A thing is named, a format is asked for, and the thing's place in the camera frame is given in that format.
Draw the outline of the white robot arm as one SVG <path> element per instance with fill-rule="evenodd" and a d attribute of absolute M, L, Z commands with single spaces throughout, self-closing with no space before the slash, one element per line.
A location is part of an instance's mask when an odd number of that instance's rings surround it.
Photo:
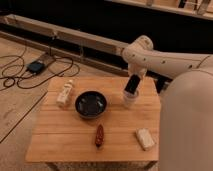
<path fill-rule="evenodd" d="M 159 171 L 213 171 L 213 53 L 156 51 L 142 35 L 121 52 L 131 76 L 172 80 L 161 103 Z"/>

